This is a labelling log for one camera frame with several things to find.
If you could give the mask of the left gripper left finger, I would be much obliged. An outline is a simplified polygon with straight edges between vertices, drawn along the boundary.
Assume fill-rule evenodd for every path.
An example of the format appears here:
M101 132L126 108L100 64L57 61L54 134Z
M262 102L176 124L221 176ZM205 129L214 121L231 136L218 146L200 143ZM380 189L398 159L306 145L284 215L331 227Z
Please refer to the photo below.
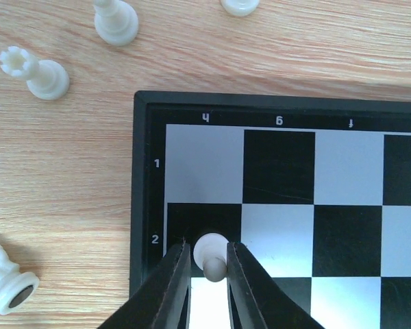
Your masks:
M99 329L188 328L190 297L190 245L175 244L137 292Z

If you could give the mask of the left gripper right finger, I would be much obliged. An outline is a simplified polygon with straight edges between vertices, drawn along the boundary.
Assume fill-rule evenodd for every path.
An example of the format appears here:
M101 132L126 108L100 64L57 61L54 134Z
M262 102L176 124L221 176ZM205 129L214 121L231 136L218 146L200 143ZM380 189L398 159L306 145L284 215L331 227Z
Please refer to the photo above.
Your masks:
M232 328L323 328L276 285L242 243L227 244L227 292Z

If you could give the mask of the white pawn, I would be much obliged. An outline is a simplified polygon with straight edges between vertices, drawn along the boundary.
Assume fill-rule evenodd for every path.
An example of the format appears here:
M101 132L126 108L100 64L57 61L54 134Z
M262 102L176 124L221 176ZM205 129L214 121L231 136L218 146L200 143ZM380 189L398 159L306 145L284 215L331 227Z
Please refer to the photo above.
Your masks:
M207 233L195 243L193 258L210 282L220 282L227 276L228 240L218 233Z

